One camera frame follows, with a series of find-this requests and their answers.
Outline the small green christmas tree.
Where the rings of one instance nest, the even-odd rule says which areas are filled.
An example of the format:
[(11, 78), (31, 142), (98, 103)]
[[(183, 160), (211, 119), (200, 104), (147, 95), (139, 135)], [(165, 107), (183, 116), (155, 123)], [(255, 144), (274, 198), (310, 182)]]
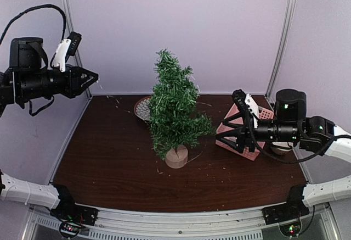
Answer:
[(167, 49), (157, 52), (157, 83), (150, 99), (150, 133), (153, 149), (173, 169), (188, 162), (188, 148), (216, 132), (212, 119), (197, 109), (199, 89), (190, 66), (181, 67)]

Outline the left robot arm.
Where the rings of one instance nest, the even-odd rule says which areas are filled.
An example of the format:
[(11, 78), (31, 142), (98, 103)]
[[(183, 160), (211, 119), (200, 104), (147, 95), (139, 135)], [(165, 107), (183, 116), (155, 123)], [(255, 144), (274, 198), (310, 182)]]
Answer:
[[(15, 38), (10, 44), (9, 68), (1, 74), (1, 111), (6, 106), (29, 104), (29, 114), (36, 116), (50, 107), (54, 96), (73, 99), (97, 82), (97, 73), (67, 64), (76, 54), (81, 34), (70, 33), (59, 43), (49, 62), (39, 37)], [(39, 185), (1, 173), (1, 200), (34, 204), (58, 211), (67, 220), (79, 215), (69, 190), (62, 185)]]

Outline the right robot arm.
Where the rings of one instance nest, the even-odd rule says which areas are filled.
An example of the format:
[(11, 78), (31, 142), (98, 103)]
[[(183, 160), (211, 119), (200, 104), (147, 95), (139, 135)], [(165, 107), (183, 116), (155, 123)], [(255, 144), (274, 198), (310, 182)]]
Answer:
[(82, 166), (78, 198), (113, 209), (202, 211), (216, 205), (263, 204), (279, 200), (288, 182), (272, 164), (235, 163), (224, 153), (257, 154), (262, 143), (290, 142), (313, 156), (324, 155), (338, 134), (336, 125), (306, 117), (303, 92), (277, 93), (274, 119), (261, 119), (242, 90), (233, 93), (235, 112), (218, 132), (197, 110), (198, 89), (189, 77), (162, 79), (150, 100), (150, 127), (141, 130), (123, 112), (90, 108), (81, 121), (76, 152)]

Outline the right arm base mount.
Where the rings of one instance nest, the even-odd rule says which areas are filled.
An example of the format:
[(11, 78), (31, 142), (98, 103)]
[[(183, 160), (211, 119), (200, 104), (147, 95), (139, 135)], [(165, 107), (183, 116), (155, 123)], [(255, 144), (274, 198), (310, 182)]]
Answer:
[(310, 213), (303, 203), (303, 190), (306, 186), (292, 186), (285, 203), (263, 208), (265, 224), (279, 224), (280, 232), (290, 239), (301, 236), (306, 231), (306, 228), (303, 229), (301, 218)]

